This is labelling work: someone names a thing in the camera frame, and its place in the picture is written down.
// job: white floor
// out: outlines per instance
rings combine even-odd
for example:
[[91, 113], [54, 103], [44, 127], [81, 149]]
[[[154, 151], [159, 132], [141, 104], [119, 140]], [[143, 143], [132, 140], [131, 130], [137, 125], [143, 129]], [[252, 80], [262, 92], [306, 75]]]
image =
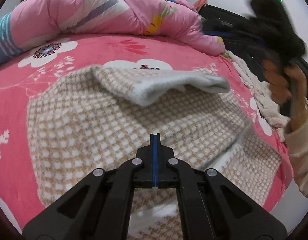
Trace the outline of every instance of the white floor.
[[304, 218], [308, 211], [308, 199], [300, 192], [294, 180], [285, 191], [281, 201], [270, 212], [281, 221], [286, 230], [293, 230]]

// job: flower center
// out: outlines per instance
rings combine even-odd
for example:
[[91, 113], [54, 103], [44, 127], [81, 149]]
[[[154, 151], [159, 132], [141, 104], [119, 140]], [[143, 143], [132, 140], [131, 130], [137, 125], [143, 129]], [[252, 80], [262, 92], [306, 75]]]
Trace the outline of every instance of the flower center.
[[62, 46], [62, 43], [51, 43], [44, 47], [41, 47], [36, 51], [33, 55], [33, 58], [42, 58], [49, 55], [52, 55], [55, 53], [56, 50], [58, 50]]

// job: yellow patch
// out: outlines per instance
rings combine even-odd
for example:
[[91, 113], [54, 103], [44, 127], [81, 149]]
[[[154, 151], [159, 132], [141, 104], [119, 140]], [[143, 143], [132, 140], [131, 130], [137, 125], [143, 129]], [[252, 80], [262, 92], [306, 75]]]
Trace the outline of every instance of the yellow patch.
[[152, 18], [150, 26], [144, 32], [144, 35], [154, 34], [161, 27], [162, 21], [163, 21], [163, 17], [161, 15], [155, 15]]
[[221, 37], [217, 37], [217, 41], [219, 42], [219, 44], [223, 44], [223, 39]]

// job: beige and white checkered fabric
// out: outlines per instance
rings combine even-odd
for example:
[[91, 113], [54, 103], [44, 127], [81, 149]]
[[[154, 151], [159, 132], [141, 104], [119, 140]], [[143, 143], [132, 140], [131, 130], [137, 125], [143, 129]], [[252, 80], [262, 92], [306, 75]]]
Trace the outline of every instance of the beige and white checkered fabric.
[[[28, 142], [45, 206], [93, 169], [110, 170], [133, 158], [151, 133], [159, 132], [162, 145], [200, 170], [233, 144], [249, 122], [231, 93], [187, 86], [185, 92], [169, 90], [147, 107], [126, 99], [143, 78], [167, 74], [173, 71], [93, 66], [61, 78], [28, 103]], [[222, 173], [262, 205], [280, 162], [279, 154], [251, 130]], [[174, 194], [171, 189], [136, 190], [133, 212]], [[182, 239], [179, 216], [162, 218], [140, 231], [138, 239]]]

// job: triangular cutout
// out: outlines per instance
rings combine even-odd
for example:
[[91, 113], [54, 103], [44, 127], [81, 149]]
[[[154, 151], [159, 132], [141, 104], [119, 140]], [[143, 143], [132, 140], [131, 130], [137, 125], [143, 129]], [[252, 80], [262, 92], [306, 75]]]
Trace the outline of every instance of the triangular cutout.
[[82, 187], [75, 195], [73, 195], [69, 200], [63, 203], [57, 210], [58, 213], [67, 216], [68, 218], [75, 218], [78, 211], [83, 204], [83, 201], [87, 195], [89, 185]]
[[235, 218], [241, 218], [253, 211], [252, 206], [235, 195], [227, 186], [221, 186], [222, 193]]

